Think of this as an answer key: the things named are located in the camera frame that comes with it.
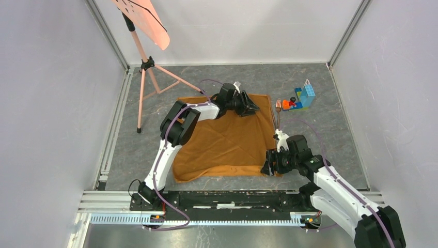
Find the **colourful toy brick build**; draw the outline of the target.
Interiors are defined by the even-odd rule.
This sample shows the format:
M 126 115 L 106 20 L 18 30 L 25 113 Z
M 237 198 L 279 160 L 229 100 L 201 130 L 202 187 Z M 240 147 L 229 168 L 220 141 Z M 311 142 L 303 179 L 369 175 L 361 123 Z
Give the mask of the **colourful toy brick build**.
M 289 100 L 282 101 L 281 109 L 283 111 L 307 109 L 316 97 L 309 79 L 306 79 L 303 87 L 296 87 L 294 93 L 295 96 L 291 97 Z

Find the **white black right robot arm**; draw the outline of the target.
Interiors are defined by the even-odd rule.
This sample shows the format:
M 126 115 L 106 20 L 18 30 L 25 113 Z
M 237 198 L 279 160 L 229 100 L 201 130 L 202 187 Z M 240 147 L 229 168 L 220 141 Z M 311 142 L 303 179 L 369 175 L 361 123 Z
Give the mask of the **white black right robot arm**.
M 351 186 L 322 155 L 314 155 L 303 135 L 276 130 L 276 148 L 267 151 L 261 173 L 285 174 L 296 169 L 309 183 L 300 187 L 298 203 L 305 211 L 326 214 L 354 241 L 355 247 L 406 247 L 399 215 L 381 207 Z

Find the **orange cloth napkin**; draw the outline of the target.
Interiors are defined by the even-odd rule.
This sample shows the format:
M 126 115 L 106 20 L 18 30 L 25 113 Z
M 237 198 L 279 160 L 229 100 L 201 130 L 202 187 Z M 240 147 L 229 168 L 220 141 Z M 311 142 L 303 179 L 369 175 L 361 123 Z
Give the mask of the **orange cloth napkin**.
M 260 176 L 266 151 L 276 147 L 271 98 L 251 94 L 260 110 L 240 117 L 234 111 L 197 123 L 172 165 L 178 183 L 202 176 Z

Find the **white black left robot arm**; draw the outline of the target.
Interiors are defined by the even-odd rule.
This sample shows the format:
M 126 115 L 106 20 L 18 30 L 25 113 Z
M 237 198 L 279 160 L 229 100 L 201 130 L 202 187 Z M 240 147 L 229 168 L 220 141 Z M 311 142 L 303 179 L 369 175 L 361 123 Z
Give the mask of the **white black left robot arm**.
M 225 83 L 218 93 L 206 96 L 207 100 L 202 103 L 175 102 L 160 125 L 160 146 L 152 168 L 138 187 L 138 195 L 145 207 L 152 211 L 161 207 L 164 202 L 161 193 L 165 189 L 167 175 L 177 153 L 190 140 L 198 122 L 219 119 L 227 111 L 245 117 L 260 110 L 239 86 L 239 82 Z

